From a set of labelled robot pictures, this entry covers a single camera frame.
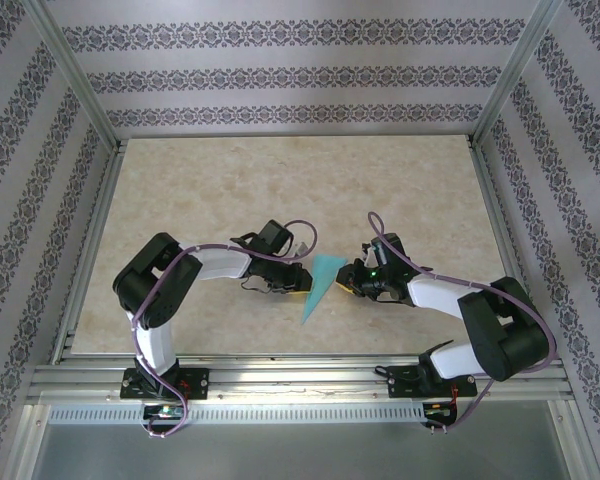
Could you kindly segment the long aluminium frame rail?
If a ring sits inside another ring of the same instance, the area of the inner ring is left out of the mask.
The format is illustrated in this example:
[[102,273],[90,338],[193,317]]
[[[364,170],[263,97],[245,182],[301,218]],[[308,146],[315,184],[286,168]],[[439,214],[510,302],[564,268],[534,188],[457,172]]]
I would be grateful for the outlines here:
[[[388,400],[377,366],[414,365],[414,356],[183,356],[183,366],[207,368],[211,403],[344,403]],[[120,401],[128,355],[73,355],[34,370],[26,399],[39,403]]]

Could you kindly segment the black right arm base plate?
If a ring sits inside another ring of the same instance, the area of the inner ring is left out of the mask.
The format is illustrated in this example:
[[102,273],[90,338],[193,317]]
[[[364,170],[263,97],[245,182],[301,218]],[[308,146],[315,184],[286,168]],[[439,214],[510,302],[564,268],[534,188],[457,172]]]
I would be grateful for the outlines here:
[[427,366],[389,366],[386,380],[390,398],[473,398],[477,395],[474,381],[468,375],[441,378]]

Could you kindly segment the grey metal shelf panel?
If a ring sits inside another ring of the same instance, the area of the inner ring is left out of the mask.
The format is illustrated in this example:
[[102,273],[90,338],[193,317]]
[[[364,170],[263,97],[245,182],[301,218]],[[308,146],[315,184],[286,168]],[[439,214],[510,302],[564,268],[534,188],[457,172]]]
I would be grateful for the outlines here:
[[447,434],[405,422],[45,423],[31,480],[589,480],[541,402],[495,402]]

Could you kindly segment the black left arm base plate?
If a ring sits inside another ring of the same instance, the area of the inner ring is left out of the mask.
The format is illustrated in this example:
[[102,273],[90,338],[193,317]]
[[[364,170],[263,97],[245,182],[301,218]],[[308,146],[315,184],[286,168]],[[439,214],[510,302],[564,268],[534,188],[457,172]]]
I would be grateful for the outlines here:
[[[175,376],[173,386],[186,400],[206,400],[209,386],[209,370],[204,368],[181,367]],[[175,401],[178,397],[155,380],[147,380],[136,368],[124,371],[119,396],[121,399]]]

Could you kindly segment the turquoise cloth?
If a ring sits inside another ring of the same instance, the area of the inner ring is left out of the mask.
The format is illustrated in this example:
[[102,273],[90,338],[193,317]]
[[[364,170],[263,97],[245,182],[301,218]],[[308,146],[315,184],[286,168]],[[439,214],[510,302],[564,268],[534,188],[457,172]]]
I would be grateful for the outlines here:
[[318,303],[335,281],[338,271],[347,264],[347,259],[338,256],[318,254],[312,263],[313,277],[311,290],[305,300],[301,324],[304,325]]

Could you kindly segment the aluminium side rail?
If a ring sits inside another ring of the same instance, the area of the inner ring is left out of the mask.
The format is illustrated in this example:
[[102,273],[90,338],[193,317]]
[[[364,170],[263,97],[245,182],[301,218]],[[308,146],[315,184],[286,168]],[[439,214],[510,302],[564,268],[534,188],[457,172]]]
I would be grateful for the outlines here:
[[128,139],[122,140],[111,153],[99,183],[82,242],[82,249],[78,256],[78,263],[62,310],[59,327],[54,337],[53,349],[50,351],[48,358],[49,365],[59,365],[62,362],[67,342],[74,335],[80,319],[128,143]]
[[515,262],[514,248],[508,236],[505,217],[498,203],[498,197],[496,195],[493,183],[489,177],[482,154],[477,150],[476,147],[472,145],[470,136],[468,136],[466,140],[485,206],[488,211],[489,220],[494,232],[494,237],[496,239],[496,244],[504,267],[505,275],[507,277],[515,278],[520,283],[522,291],[525,294],[528,294],[528,291],[524,286],[521,270]]

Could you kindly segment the aluminium frame post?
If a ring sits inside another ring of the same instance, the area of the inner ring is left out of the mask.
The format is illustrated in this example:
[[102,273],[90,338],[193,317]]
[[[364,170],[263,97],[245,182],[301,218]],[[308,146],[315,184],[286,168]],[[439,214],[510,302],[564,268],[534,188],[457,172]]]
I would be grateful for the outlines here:
[[89,79],[75,53],[52,15],[45,0],[19,0],[36,30],[60,67],[66,81],[85,109],[99,137],[111,150],[119,148],[121,140],[115,133]]
[[469,136],[470,145],[473,148],[477,148],[484,142],[486,135],[496,122],[524,68],[563,2],[564,0],[538,0],[520,39],[496,82],[493,92],[484,105],[475,129]]

